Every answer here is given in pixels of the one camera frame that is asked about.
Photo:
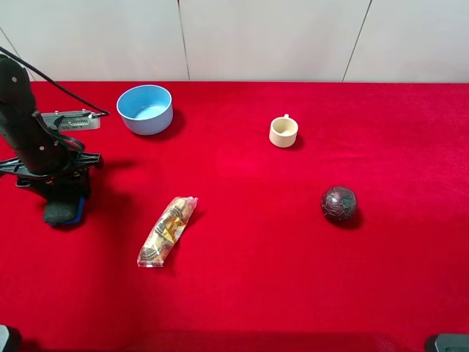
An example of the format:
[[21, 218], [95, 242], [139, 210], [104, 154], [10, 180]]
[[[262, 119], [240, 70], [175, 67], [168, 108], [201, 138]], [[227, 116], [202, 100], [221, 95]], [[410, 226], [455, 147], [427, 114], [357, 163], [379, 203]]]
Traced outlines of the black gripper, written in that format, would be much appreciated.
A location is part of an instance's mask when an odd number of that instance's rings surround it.
[[1, 162], [1, 176], [16, 176], [18, 188], [32, 191], [44, 199], [59, 194], [73, 194], [88, 199], [91, 196], [90, 168], [102, 169], [99, 153], [71, 152], [68, 164], [58, 171], [44, 175], [31, 173], [18, 157]]

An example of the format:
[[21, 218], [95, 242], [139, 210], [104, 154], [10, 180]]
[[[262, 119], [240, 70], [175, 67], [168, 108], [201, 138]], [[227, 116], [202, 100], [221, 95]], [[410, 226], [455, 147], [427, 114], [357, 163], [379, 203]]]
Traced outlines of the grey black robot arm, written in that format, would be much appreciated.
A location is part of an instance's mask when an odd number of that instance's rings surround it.
[[31, 188], [46, 199], [89, 198], [89, 169], [102, 169], [103, 159], [59, 132], [60, 123], [69, 116], [69, 112], [58, 114], [46, 124], [26, 69], [1, 55], [1, 138], [15, 153], [1, 162], [1, 175], [17, 177], [17, 187]]

